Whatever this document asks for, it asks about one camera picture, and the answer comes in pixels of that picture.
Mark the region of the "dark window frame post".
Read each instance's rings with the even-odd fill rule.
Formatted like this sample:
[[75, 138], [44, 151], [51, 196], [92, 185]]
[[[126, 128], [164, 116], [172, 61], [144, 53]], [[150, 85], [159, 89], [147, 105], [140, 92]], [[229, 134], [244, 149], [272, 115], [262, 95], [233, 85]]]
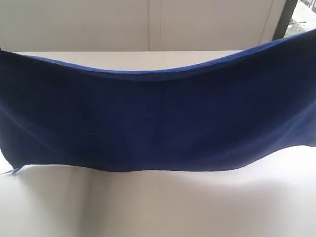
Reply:
[[286, 0], [281, 16], [279, 18], [276, 30], [273, 36], [273, 40], [282, 39], [285, 36], [287, 27], [292, 18], [298, 0]]

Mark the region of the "blue towel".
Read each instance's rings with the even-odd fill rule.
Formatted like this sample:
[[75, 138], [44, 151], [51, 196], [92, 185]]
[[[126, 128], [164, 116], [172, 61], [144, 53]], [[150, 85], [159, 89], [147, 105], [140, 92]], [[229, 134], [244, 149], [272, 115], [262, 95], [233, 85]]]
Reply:
[[315, 144], [315, 30], [159, 71], [0, 53], [0, 149], [15, 169], [224, 171]]

